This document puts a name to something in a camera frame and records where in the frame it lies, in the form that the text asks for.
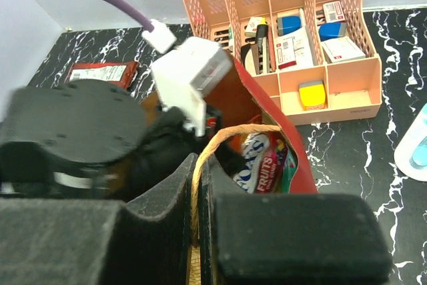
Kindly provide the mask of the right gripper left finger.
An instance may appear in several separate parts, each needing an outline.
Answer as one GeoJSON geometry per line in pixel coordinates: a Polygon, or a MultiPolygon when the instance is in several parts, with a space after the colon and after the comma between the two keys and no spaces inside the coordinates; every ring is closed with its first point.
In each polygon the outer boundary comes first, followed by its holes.
{"type": "Polygon", "coordinates": [[[191,154],[134,200],[1,200],[2,284],[187,284],[191,154]]]}

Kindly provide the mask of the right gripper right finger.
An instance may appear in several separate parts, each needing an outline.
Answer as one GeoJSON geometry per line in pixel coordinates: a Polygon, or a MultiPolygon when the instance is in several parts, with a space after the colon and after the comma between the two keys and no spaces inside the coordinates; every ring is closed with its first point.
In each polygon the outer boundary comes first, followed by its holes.
{"type": "Polygon", "coordinates": [[[199,185],[203,284],[386,284],[392,256],[351,194],[248,194],[215,158],[199,185]]]}

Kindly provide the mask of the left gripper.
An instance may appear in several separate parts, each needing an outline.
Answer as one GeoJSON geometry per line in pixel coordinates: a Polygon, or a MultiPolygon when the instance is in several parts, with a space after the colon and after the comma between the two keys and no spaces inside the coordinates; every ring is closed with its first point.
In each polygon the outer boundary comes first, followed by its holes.
{"type": "Polygon", "coordinates": [[[195,135],[194,129],[184,128],[184,123],[185,116],[178,107],[157,114],[135,151],[134,191],[147,191],[174,173],[188,155],[199,155],[223,128],[222,112],[213,106],[206,107],[206,129],[201,137],[195,135]]]}

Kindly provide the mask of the Fox's fruits candy bag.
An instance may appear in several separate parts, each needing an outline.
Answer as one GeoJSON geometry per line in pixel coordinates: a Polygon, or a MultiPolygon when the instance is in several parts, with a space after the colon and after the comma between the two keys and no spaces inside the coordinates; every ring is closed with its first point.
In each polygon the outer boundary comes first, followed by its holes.
{"type": "Polygon", "coordinates": [[[243,135],[240,153],[245,165],[232,180],[244,191],[249,194],[290,192],[297,160],[280,132],[243,135]]]}

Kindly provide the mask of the red brown paper bag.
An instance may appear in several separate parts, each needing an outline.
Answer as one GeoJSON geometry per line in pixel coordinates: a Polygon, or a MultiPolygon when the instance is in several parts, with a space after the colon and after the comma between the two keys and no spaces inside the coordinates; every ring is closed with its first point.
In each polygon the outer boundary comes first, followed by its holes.
{"type": "MultiPolygon", "coordinates": [[[[196,207],[201,168],[209,156],[216,151],[216,148],[229,137],[270,131],[280,132],[296,153],[300,163],[290,185],[291,195],[312,194],[316,191],[308,159],[303,153],[302,141],[298,137],[296,127],[241,63],[234,61],[230,70],[232,74],[227,77],[226,83],[232,89],[240,89],[244,94],[244,99],[252,98],[254,103],[259,105],[260,109],[272,120],[269,124],[234,122],[231,127],[220,130],[213,137],[201,152],[201,158],[193,159],[172,174],[173,178],[183,179],[182,191],[184,193],[183,258],[179,267],[182,279],[175,280],[175,284],[200,284],[201,282],[200,267],[196,266],[196,271],[191,272],[193,264],[199,262],[200,259],[199,252],[192,248],[197,244],[199,221],[201,220],[199,217],[201,211],[196,207]]],[[[251,240],[250,245],[254,247],[254,251],[245,254],[243,247],[238,245],[243,238],[237,236],[237,230],[231,225],[220,228],[220,255],[236,254],[235,258],[224,262],[223,271],[230,278],[239,278],[245,283],[254,281],[259,284],[262,281],[270,283],[278,280],[281,283],[301,284],[303,278],[308,277],[308,269],[312,265],[308,237],[303,235],[302,230],[297,228],[295,223],[286,219],[284,215],[280,215],[278,219],[272,221],[267,219],[267,215],[272,210],[292,201],[291,196],[272,196],[271,199],[266,210],[258,215],[255,221],[256,227],[269,233],[268,239],[273,242],[271,245],[266,241],[251,240]]]]}

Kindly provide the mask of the red chips bag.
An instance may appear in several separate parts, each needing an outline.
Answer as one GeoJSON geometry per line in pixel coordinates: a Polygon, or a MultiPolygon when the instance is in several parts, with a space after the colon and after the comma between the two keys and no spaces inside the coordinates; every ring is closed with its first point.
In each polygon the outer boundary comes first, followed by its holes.
{"type": "Polygon", "coordinates": [[[97,79],[107,81],[120,88],[128,89],[137,74],[139,62],[126,63],[74,63],[66,81],[97,79]]]}

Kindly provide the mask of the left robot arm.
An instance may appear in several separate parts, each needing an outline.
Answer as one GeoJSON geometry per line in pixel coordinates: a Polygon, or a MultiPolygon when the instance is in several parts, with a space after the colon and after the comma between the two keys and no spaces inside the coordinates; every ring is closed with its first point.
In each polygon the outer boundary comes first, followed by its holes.
{"type": "Polygon", "coordinates": [[[204,120],[198,135],[156,94],[138,102],[105,81],[22,87],[1,123],[1,183],[23,198],[130,201],[200,154],[223,127],[214,106],[204,120]]]}

